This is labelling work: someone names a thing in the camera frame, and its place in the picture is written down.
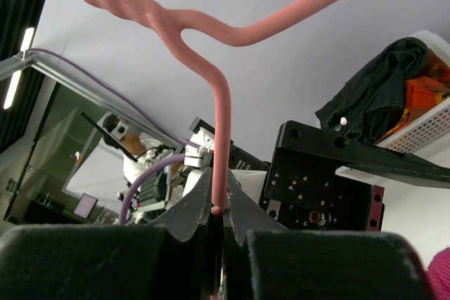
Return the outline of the magenta trousers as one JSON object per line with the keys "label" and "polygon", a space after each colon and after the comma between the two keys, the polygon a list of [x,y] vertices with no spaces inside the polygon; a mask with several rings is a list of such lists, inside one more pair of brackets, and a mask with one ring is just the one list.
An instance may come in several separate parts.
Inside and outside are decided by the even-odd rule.
{"label": "magenta trousers", "polygon": [[447,247],[438,252],[431,260],[427,278],[436,299],[450,300],[449,276],[450,276],[450,248]]}

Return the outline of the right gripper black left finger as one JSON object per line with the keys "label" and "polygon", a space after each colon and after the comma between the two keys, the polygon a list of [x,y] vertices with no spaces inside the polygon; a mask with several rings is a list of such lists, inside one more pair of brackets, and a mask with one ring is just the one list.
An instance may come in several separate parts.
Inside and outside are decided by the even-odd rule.
{"label": "right gripper black left finger", "polygon": [[212,172],[148,225],[29,225],[1,236],[2,299],[204,299]]}

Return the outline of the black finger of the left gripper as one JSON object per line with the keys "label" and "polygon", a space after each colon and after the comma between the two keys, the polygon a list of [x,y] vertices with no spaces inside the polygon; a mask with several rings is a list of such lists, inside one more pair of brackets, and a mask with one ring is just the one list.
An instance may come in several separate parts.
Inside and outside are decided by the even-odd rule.
{"label": "black finger of the left gripper", "polygon": [[331,175],[340,167],[349,167],[410,185],[449,187],[449,169],[446,167],[292,120],[281,125],[281,150]]}

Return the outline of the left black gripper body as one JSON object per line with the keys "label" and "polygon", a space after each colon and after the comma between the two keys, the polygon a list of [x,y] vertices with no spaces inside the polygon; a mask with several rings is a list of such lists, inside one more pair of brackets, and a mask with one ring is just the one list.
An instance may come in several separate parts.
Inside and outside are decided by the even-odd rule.
{"label": "left black gripper body", "polygon": [[385,189],[335,171],[354,142],[295,121],[280,126],[259,206],[293,230],[379,231]]}

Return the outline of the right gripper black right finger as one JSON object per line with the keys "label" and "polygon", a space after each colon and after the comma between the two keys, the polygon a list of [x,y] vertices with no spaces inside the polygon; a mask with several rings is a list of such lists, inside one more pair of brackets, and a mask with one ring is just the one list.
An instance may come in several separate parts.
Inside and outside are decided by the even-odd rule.
{"label": "right gripper black right finger", "polygon": [[401,236],[288,230],[229,174],[224,213],[228,299],[433,299],[416,252]]}

